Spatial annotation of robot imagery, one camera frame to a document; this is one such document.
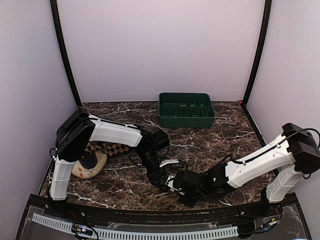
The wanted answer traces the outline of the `brown argyle sock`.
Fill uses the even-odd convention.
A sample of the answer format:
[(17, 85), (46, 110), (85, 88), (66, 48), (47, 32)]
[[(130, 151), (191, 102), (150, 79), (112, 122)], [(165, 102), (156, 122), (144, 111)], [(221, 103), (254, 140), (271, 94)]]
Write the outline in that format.
[(93, 153), (98, 151), (101, 151), (103, 154), (107, 155), (107, 157), (111, 157), (117, 154), (128, 153), (131, 151), (131, 148), (125, 144), (120, 143), (90, 141), (84, 150), (83, 157), (88, 158)]

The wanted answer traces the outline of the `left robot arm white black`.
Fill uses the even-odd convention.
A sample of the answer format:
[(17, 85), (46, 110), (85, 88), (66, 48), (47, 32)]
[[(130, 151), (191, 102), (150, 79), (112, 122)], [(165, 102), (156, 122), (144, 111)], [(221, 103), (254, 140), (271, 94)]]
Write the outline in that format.
[(60, 218), (67, 218), (70, 206), (64, 202), (73, 166), (85, 152), (88, 142), (108, 142), (135, 148), (149, 181), (161, 190), (166, 175), (165, 166), (177, 164), (177, 159), (159, 159), (158, 151), (169, 146), (168, 135), (163, 131), (151, 133), (143, 126), (124, 124), (90, 115), (78, 108), (57, 130), (55, 141), (55, 168), (49, 193), (51, 210)]

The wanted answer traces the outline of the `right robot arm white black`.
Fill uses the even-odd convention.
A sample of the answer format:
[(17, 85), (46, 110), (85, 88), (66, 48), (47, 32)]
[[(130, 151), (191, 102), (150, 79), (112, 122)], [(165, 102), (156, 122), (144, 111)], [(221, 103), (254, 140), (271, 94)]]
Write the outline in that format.
[(272, 142), (238, 160), (220, 163), (204, 173), (178, 172), (172, 188), (186, 204), (193, 206), (198, 199), (221, 199), (247, 182), (278, 169), (275, 180), (262, 191), (262, 201), (255, 205), (255, 213), (266, 217), (301, 178), (320, 168), (320, 144), (312, 135), (313, 129), (287, 123), (282, 130)]

